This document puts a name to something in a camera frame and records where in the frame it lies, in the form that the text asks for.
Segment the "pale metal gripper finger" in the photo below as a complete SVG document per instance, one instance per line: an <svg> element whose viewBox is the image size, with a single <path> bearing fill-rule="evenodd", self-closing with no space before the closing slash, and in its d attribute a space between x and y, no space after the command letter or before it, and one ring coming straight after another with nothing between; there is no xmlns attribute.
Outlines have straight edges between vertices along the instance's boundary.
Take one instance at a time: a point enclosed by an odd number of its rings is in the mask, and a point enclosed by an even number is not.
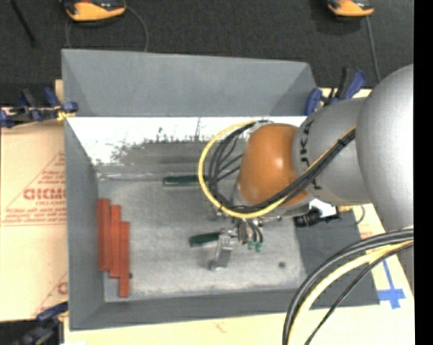
<svg viewBox="0 0 433 345"><path fill-rule="evenodd" d="M217 240L214 257L209 260L207 268L211 271L226 269L231 258L233 246L233 239L229 234L220 234Z"/></svg>
<svg viewBox="0 0 433 345"><path fill-rule="evenodd" d="M212 208L210 210L210 222L218 229L231 229L234 226L234 217Z"/></svg>

